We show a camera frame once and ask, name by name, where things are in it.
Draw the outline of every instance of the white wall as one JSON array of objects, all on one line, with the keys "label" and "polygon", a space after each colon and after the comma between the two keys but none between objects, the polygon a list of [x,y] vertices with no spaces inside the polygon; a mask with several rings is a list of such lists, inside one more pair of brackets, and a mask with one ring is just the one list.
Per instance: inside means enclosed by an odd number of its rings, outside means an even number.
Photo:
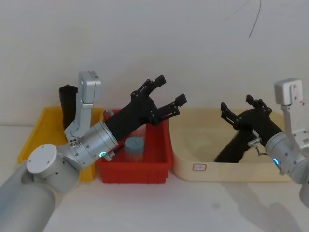
[{"label": "white wall", "polygon": [[158,105],[180,93],[187,107],[244,107],[245,95],[278,110],[273,82],[309,89],[309,1],[2,0],[0,123],[34,124],[79,70],[103,80],[101,105],[121,107],[146,78],[164,74]]}]

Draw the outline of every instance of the red plastic bin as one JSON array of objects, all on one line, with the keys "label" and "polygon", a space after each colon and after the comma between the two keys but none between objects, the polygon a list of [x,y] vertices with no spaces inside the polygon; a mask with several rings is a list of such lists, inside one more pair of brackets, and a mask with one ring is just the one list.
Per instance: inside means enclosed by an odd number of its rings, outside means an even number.
[{"label": "red plastic bin", "polygon": [[168,121],[158,126],[147,124],[143,162],[125,162],[124,149],[112,161],[97,161],[103,183],[163,184],[172,167],[173,150]]}]

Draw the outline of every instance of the beige plastic tray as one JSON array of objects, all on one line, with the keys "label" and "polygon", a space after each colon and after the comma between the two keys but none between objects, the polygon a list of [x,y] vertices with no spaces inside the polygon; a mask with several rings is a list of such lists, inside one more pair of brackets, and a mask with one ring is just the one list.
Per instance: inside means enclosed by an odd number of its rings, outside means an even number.
[{"label": "beige plastic tray", "polygon": [[[284,121],[279,113],[271,113],[271,119],[283,129]],[[174,173],[189,181],[290,181],[279,175],[278,168],[266,155],[258,156],[251,148],[240,163],[213,162],[220,151],[236,135],[230,124],[221,118],[219,109],[182,109],[181,114],[169,121],[174,151]]]}]

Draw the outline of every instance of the label on tray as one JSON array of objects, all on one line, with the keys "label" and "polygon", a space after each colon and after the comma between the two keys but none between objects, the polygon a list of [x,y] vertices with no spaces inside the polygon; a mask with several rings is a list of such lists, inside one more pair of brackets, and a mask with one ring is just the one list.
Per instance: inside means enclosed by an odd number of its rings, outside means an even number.
[{"label": "label on tray", "polygon": [[193,171],[206,171],[207,165],[202,163],[193,164]]}]

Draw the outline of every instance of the black object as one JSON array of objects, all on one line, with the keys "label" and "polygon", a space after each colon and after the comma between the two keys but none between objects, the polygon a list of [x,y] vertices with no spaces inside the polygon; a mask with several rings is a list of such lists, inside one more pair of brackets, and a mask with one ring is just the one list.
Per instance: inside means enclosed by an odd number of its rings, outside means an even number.
[{"label": "black object", "polygon": [[221,118],[227,121],[238,130],[238,134],[228,143],[228,145],[216,157],[215,162],[238,163],[245,151],[249,149],[248,142],[256,138],[253,134],[255,130],[261,138],[261,144],[266,145],[268,140],[282,130],[270,120],[272,110],[266,106],[262,99],[254,99],[247,95],[246,102],[254,109],[246,110],[239,115],[231,112],[227,105],[221,103]]},{"label": "black object", "polygon": [[76,93],[78,88],[75,86],[65,85],[59,89],[59,97],[63,113],[63,129],[75,119],[76,110]]},{"label": "black object", "polygon": [[124,139],[143,124],[157,125],[180,113],[178,107],[187,102],[184,94],[178,96],[171,104],[159,109],[149,97],[152,91],[165,83],[163,75],[156,78],[155,81],[146,80],[138,90],[131,93],[131,102],[105,122],[116,140]]}]

